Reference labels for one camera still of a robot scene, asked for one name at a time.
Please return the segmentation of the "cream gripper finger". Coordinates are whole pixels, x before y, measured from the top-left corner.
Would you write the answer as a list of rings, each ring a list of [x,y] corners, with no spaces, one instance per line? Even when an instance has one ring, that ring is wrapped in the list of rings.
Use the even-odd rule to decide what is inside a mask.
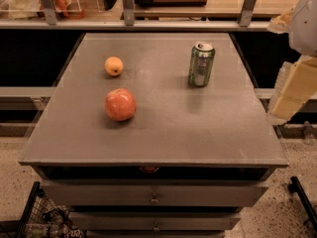
[[[289,33],[293,12],[294,7],[291,7],[279,16],[271,18],[266,29],[275,34]]]
[[[301,56],[280,68],[266,119],[272,125],[288,122],[317,92],[317,58]]]

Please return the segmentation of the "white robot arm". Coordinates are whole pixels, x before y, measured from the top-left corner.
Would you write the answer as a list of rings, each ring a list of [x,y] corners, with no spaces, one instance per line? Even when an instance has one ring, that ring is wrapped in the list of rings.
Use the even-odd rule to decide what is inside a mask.
[[[288,122],[317,92],[317,0],[300,0],[271,21],[271,32],[288,32],[289,46],[301,54],[295,63],[280,68],[266,119],[272,125]]]

